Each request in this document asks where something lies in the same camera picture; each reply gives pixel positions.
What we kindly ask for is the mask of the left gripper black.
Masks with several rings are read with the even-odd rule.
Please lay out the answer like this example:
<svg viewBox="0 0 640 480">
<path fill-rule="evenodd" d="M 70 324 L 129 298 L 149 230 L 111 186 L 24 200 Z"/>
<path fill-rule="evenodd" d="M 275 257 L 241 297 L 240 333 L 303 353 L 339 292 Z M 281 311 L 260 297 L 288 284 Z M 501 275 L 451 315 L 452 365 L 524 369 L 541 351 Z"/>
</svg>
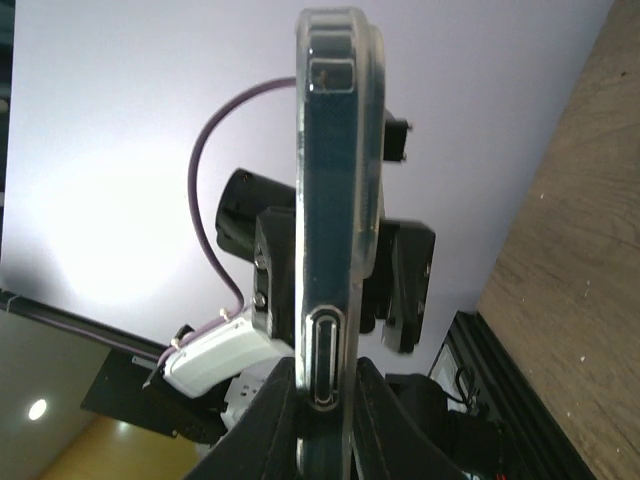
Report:
<svg viewBox="0 0 640 480">
<path fill-rule="evenodd" d="M 342 202 L 336 187 L 323 182 L 325 203 L 313 226 L 321 236 L 319 272 L 338 293 L 346 290 L 337 274 L 349 272 L 355 254 L 354 203 Z M 295 222 L 293 187 L 256 175 L 253 178 L 254 323 L 270 337 L 295 342 Z M 428 292 L 435 233 L 420 222 L 382 219 L 371 273 L 362 280 L 359 329 L 371 332 L 383 321 L 383 342 L 410 354 L 419 343 Z"/>
</svg>

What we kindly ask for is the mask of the clear magsafe phone case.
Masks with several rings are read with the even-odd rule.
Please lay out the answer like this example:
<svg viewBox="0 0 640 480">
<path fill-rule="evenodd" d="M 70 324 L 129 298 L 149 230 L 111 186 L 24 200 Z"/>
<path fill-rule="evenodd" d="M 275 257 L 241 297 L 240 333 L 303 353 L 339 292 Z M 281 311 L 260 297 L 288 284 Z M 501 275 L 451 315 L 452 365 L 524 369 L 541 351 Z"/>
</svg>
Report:
<svg viewBox="0 0 640 480">
<path fill-rule="evenodd" d="M 296 67 L 297 468 L 304 479 L 346 479 L 363 284 L 381 206 L 381 32 L 356 7 L 306 9 Z"/>
</svg>

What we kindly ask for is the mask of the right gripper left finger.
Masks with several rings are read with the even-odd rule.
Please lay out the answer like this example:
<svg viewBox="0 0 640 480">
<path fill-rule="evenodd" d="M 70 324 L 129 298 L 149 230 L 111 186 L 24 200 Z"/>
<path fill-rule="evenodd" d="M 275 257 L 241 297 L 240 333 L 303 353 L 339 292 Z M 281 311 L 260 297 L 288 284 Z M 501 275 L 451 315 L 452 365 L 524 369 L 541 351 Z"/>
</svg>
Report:
<svg viewBox="0 0 640 480">
<path fill-rule="evenodd" d="M 230 433 L 187 480 L 295 479 L 296 391 L 294 360 L 280 360 Z"/>
</svg>

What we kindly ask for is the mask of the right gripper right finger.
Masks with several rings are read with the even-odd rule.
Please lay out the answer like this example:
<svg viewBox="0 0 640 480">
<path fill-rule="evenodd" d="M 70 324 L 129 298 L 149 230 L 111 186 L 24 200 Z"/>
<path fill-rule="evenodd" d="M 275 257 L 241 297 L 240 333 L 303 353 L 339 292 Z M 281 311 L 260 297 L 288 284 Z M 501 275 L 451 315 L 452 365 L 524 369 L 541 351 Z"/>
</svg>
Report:
<svg viewBox="0 0 640 480">
<path fill-rule="evenodd" d="M 463 479 L 418 428 L 374 363 L 357 361 L 353 450 L 360 479 Z"/>
</svg>

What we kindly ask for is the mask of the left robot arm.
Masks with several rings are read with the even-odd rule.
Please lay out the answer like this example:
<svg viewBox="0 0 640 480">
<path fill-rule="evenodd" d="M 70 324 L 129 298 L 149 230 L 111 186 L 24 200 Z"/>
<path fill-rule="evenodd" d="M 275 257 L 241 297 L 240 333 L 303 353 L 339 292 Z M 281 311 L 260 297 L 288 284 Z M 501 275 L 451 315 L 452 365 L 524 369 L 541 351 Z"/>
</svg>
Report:
<svg viewBox="0 0 640 480">
<path fill-rule="evenodd" d="M 210 326 L 183 325 L 144 383 L 178 435 L 214 445 L 239 421 L 263 380 L 252 373 L 294 347 L 295 191 L 238 169 L 216 213 L 217 243 L 254 265 L 249 306 L 223 311 Z M 435 233 L 419 222 L 383 219 L 372 273 L 364 280 L 360 331 L 384 323 L 387 345 L 410 353 L 419 342 Z"/>
</svg>

